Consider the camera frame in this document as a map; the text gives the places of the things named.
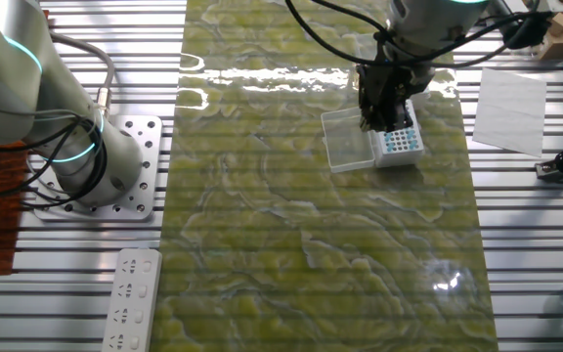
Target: electrical outlet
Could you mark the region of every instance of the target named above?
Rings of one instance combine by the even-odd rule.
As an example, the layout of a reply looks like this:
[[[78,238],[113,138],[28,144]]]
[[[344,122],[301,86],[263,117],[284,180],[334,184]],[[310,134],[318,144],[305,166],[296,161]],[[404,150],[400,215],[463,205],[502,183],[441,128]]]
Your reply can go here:
[[[116,289],[116,294],[119,297],[129,298],[132,296],[132,289],[133,289],[133,284],[131,283],[119,285],[118,288]]]
[[[119,252],[102,352],[149,350],[161,258],[153,249]]]

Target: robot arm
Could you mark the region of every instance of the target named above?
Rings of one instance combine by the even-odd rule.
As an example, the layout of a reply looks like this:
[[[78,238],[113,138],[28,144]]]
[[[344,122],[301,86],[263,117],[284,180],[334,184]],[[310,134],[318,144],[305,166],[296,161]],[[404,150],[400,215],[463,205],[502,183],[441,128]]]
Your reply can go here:
[[[505,49],[540,44],[551,15],[549,11],[528,13],[522,0],[392,0],[390,4],[391,28],[385,35],[389,38],[383,33],[375,35],[375,61],[393,64],[358,65],[361,127],[365,131],[391,132],[411,126],[405,101],[425,90],[433,78],[433,67],[440,66],[433,59],[438,53],[450,51],[445,48],[465,42],[466,34],[484,11],[498,19],[496,27],[505,43],[489,57]]]
[[[50,110],[74,115],[46,116]],[[68,126],[74,130],[63,134]],[[35,146],[69,199],[87,209],[111,204],[141,173],[139,145],[66,68],[35,0],[0,0],[0,145],[18,140]]]

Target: green marble mat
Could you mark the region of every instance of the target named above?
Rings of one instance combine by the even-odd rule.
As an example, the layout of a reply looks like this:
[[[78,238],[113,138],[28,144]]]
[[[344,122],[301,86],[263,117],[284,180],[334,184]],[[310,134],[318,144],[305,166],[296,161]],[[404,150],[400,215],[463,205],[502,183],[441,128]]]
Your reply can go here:
[[[372,28],[297,7],[365,49]],[[414,102],[418,166],[331,174],[320,116],[356,104],[354,69],[282,1],[190,0],[183,53],[153,351],[497,350],[451,73]]]

